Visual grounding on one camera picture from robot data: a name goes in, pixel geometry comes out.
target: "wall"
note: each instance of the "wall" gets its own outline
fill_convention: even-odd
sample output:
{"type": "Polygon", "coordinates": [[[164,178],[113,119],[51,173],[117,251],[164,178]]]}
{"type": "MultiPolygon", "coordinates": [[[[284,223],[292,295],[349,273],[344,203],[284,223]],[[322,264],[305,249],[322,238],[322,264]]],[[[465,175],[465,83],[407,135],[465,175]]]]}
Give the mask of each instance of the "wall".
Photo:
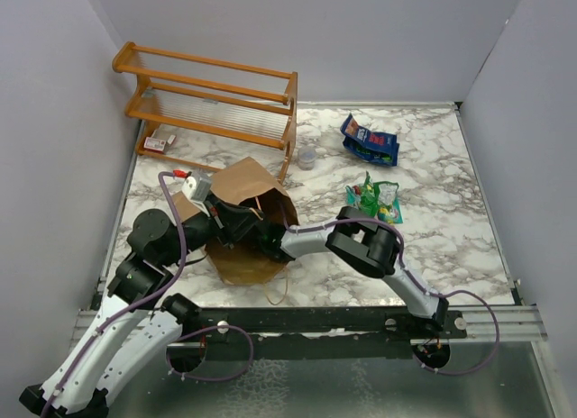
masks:
{"type": "Polygon", "coordinates": [[[510,270],[539,305],[569,394],[577,393],[575,2],[522,0],[463,106],[510,270]]]}
{"type": "Polygon", "coordinates": [[[465,98],[516,3],[99,0],[96,6],[123,41],[296,70],[302,100],[426,102],[465,98]]]}
{"type": "Polygon", "coordinates": [[[68,353],[134,141],[115,45],[87,0],[0,0],[0,416],[68,353]]]}

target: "red cable tip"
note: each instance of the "red cable tip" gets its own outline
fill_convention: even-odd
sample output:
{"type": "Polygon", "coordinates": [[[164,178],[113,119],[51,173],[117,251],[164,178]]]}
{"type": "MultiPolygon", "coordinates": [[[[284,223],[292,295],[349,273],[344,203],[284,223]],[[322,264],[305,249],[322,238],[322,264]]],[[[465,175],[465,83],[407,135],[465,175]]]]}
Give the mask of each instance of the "red cable tip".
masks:
{"type": "Polygon", "coordinates": [[[174,177],[187,177],[187,172],[185,172],[184,170],[172,170],[172,173],[174,174],[174,177]]]}

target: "blue snack bag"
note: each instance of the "blue snack bag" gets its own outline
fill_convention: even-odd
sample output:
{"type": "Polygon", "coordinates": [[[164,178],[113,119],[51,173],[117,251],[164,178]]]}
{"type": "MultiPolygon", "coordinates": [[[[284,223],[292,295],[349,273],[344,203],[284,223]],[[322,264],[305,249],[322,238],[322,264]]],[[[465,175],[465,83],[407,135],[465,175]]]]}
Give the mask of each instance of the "blue snack bag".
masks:
{"type": "Polygon", "coordinates": [[[353,114],[341,125],[343,146],[357,157],[382,166],[397,166],[398,143],[395,134],[372,132],[360,126],[353,114]]]}

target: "white marble surface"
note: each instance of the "white marble surface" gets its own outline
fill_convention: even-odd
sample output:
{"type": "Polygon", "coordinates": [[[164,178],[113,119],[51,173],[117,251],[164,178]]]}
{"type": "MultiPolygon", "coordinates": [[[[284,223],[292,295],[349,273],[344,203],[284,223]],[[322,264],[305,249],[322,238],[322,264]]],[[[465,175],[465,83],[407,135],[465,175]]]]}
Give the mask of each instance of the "white marble surface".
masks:
{"type": "MultiPolygon", "coordinates": [[[[406,241],[406,260],[442,292],[466,288],[492,304],[512,304],[508,281],[489,219],[474,176],[463,136],[452,109],[303,109],[298,111],[298,146],[314,144],[319,159],[313,170],[288,169],[285,187],[297,208],[301,224],[318,222],[338,213],[344,205],[344,187],[362,182],[365,170],[374,181],[400,184],[399,201],[404,223],[398,228],[406,241]],[[360,125],[398,135],[398,166],[381,168],[346,152],[339,132],[349,111],[360,125]]],[[[251,146],[215,136],[179,130],[171,154],[224,167],[251,155],[271,173],[279,171],[278,150],[251,146]]],[[[139,157],[116,240],[109,280],[128,254],[125,238],[141,211],[165,211],[157,174],[180,168],[166,161],[139,157]]],[[[169,186],[179,191],[179,184],[169,186]]],[[[328,253],[305,256],[268,284],[273,301],[284,292],[282,305],[402,305],[381,281],[355,273],[328,253]]],[[[187,267],[169,291],[180,292],[202,306],[269,306],[263,287],[227,286],[208,261],[187,267]]],[[[456,296],[452,304],[473,304],[456,296]]]]}

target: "brown paper bag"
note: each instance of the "brown paper bag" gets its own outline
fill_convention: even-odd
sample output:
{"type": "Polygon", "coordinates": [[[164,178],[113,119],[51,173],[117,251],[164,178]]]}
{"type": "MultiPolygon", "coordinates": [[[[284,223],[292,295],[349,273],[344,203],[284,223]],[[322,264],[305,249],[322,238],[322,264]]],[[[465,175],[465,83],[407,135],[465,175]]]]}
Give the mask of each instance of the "brown paper bag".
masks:
{"type": "MultiPolygon", "coordinates": [[[[283,224],[280,201],[285,208],[287,223],[298,224],[297,211],[285,189],[254,159],[242,159],[214,173],[212,179],[212,192],[225,202],[240,204],[258,196],[267,218],[283,224]]],[[[182,193],[178,192],[172,198],[183,222],[198,213],[198,209],[182,193]]],[[[232,285],[266,283],[287,265],[270,260],[242,241],[235,244],[233,249],[227,249],[214,239],[206,245],[206,253],[220,278],[232,285]]]]}

